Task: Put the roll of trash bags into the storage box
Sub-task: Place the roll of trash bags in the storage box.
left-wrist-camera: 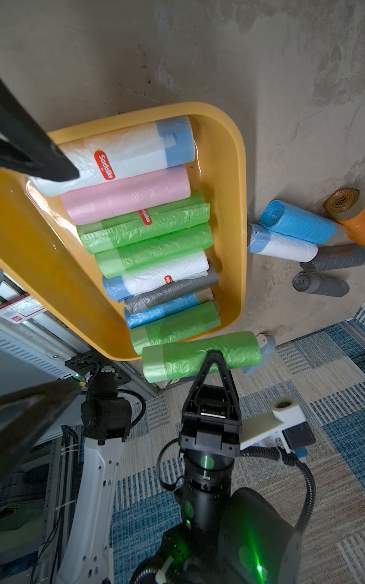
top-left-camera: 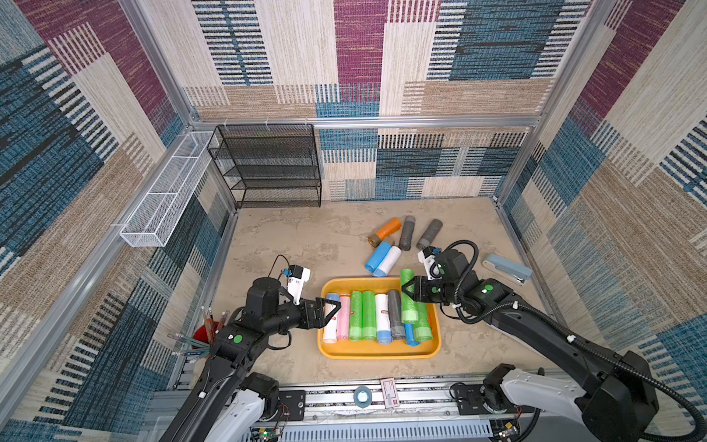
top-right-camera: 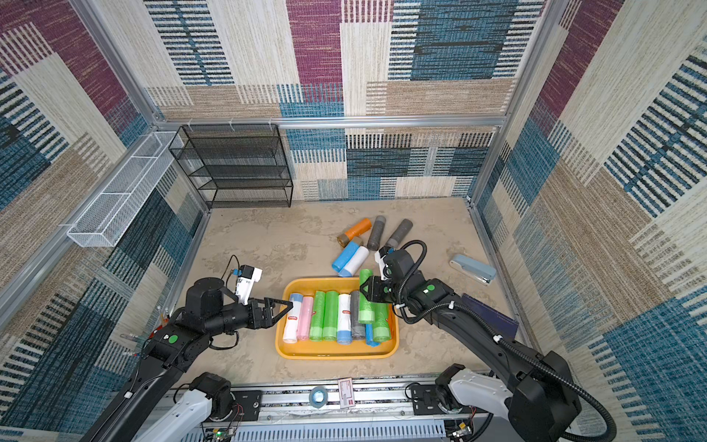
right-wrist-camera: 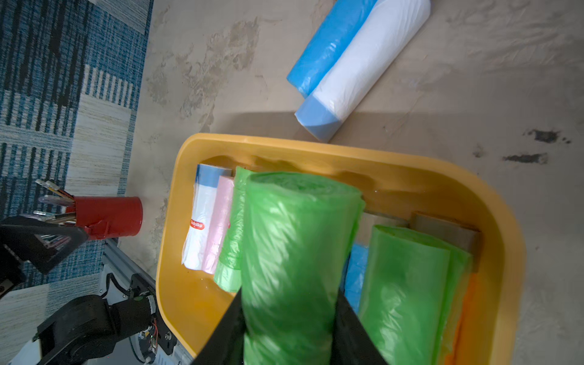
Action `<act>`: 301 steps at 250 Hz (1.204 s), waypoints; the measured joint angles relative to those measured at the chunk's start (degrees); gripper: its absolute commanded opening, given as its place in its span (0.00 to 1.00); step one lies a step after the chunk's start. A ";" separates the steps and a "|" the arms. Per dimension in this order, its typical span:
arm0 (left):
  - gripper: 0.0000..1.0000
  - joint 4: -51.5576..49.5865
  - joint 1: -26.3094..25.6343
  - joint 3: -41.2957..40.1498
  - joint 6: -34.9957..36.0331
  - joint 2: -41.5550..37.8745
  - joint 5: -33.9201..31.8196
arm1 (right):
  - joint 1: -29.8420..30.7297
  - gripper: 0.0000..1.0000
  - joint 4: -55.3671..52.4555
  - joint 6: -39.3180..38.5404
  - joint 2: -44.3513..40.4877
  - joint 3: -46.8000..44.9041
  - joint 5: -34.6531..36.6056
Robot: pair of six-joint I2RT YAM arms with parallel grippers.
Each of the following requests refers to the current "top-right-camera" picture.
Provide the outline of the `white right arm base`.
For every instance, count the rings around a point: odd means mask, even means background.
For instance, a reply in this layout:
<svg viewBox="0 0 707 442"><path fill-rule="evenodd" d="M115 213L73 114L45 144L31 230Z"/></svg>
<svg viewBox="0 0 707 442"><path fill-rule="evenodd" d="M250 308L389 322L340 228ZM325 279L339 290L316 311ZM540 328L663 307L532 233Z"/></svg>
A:
<svg viewBox="0 0 707 442"><path fill-rule="evenodd" d="M513 396L500 379L473 372L461 364L447 368L433 384L408 384L404 394L415 415L470 414L476 410L506 421L506 404Z"/></svg>

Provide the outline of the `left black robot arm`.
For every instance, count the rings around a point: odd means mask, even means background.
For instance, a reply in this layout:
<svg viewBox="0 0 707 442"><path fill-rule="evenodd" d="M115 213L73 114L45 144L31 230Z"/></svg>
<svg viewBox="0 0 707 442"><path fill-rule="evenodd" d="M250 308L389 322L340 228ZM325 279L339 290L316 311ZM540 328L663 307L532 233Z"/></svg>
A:
<svg viewBox="0 0 707 442"><path fill-rule="evenodd" d="M145 343L136 371L82 439L132 440L163 395L204 351L225 349L214 345L215 337L269 329L292 308L292 302L274 298L242 304L225 281L197 280L187 291L185 306Z"/></svg>

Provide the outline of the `white blue-end trash bag roll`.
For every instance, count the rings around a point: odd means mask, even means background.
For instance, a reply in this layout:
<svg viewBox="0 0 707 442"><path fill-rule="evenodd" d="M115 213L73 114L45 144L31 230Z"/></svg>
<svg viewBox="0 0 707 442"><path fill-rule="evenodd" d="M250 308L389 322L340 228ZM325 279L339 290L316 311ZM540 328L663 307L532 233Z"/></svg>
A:
<svg viewBox="0 0 707 442"><path fill-rule="evenodd" d="M368 258L368 255L370 254L370 250L366 248L366 246L361 246L358 248L358 250L353 254L353 256L349 259L349 261L342 267L342 270L338 272L338 276L340 277L353 277L356 275L358 270L361 268L361 266L364 264L366 259Z"/></svg>

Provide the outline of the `dark grey trash bag roll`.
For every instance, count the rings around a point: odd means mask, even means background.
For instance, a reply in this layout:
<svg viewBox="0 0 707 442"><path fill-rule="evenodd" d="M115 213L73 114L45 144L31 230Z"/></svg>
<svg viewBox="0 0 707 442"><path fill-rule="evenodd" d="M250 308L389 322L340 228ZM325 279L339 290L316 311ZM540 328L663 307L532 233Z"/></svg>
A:
<svg viewBox="0 0 707 442"><path fill-rule="evenodd" d="M353 291L351 293L351 324L353 341L364 341L366 339L366 328L359 320L359 301L360 292Z"/></svg>

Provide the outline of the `light blue trash bag roll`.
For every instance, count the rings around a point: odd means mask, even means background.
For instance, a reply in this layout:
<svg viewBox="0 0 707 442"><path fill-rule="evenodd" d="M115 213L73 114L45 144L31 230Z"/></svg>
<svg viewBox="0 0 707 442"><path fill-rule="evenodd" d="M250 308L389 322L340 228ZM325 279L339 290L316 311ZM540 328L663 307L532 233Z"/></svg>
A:
<svg viewBox="0 0 707 442"><path fill-rule="evenodd" d="M348 264L348 262L352 259L352 257L355 255L357 250L359 249L360 244L358 241L351 241L349 242L342 252L339 254L339 256L334 260L333 264L331 267L337 274L344 269L344 267Z"/></svg>

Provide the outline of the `pink trash bag roll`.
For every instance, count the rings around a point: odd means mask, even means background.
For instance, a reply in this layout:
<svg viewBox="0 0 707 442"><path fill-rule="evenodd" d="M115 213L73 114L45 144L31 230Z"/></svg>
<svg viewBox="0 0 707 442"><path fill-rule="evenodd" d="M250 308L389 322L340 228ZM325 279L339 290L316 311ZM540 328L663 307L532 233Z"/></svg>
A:
<svg viewBox="0 0 707 442"><path fill-rule="evenodd" d="M298 320L298 341L309 340L310 327L313 315L313 297L304 297L301 303L300 315Z"/></svg>

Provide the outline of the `white blue trash bag roll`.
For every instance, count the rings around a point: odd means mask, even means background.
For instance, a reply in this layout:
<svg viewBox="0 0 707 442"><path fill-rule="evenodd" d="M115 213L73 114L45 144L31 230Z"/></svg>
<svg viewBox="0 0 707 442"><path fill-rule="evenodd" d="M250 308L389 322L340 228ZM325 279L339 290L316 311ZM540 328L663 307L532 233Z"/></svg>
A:
<svg viewBox="0 0 707 442"><path fill-rule="evenodd" d="M283 332L283 342L285 344L295 344L298 341L298 327L303 298L304 297L299 293L294 293L289 298L293 306L286 315L285 329Z"/></svg>

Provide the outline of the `short green trash bag roll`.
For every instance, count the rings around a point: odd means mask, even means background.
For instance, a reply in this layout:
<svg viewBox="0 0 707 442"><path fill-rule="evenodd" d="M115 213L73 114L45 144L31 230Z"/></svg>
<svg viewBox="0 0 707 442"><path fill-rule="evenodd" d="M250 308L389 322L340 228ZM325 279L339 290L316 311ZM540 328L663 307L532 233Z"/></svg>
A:
<svg viewBox="0 0 707 442"><path fill-rule="evenodd" d="M334 342L337 340L338 328L338 301L340 294L328 291L325 294L324 322L322 327L322 340Z"/></svg>

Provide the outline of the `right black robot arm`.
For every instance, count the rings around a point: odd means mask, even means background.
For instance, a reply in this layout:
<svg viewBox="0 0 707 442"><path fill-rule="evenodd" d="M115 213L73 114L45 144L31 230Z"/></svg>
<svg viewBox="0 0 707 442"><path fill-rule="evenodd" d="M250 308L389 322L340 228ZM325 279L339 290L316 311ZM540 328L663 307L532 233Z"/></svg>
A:
<svg viewBox="0 0 707 442"><path fill-rule="evenodd" d="M360 291L377 304L390 304L414 325L424 320L449 333L479 357L492 375L478 375L460 364L436 380L441 405L450 410L476 407L510 423L525 441L582 441L569 427L587 403L601 416L605 430L595 441L612 441L617 425L590 393L577 385L567 362L555 352L543 355L507 338L467 307L452 287L427 279L405 249L387 253L380 276L366 276Z"/></svg>

